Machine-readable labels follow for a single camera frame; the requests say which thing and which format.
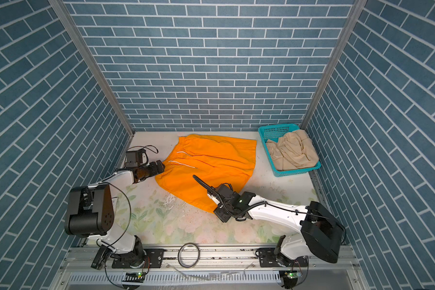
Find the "orange shorts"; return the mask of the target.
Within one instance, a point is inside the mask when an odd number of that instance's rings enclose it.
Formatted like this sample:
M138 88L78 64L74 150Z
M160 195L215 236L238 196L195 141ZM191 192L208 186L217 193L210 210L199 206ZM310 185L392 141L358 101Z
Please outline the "orange shorts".
M197 134L180 137L164 161L164 173L155 180L165 191L211 213L216 203L193 176L212 187L229 183L240 192L253 175L256 147L256 140L242 138Z

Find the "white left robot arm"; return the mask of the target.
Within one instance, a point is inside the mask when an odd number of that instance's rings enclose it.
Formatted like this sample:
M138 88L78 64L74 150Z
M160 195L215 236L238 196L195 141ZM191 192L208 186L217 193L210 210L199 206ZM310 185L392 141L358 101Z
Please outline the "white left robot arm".
M135 183L159 175L165 170L161 161L146 166L120 169L114 174L89 186L75 187L68 196L65 218L66 234L97 240L115 254L134 251L139 242L115 223L112 198L127 197L124 190Z

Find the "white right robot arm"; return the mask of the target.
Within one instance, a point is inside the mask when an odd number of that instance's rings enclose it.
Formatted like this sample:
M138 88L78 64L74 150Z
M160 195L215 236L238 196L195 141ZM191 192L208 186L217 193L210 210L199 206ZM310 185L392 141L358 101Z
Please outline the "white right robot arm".
M230 218L251 218L282 225L294 234L279 238L274 254L279 260L293 261L302 256L315 256L325 262L337 263L346 229L322 204L289 205L268 200L251 192L242 195L207 192L217 207L215 215L222 222Z

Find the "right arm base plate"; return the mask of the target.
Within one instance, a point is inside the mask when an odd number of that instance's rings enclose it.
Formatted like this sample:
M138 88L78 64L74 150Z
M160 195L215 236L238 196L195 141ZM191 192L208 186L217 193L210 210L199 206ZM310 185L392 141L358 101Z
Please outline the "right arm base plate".
M275 248L258 248L255 251L255 255L259 260L261 268L303 268L309 264L306 256L298 257L296 260L290 260L282 254L275 254Z

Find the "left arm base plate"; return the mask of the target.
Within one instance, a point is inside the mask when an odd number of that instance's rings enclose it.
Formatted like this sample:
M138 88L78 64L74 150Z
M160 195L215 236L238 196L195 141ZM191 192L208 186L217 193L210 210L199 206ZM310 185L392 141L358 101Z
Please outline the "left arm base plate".
M139 253L131 251L125 254L112 255L114 269L140 269L140 268L161 268L165 249L152 248L144 249Z

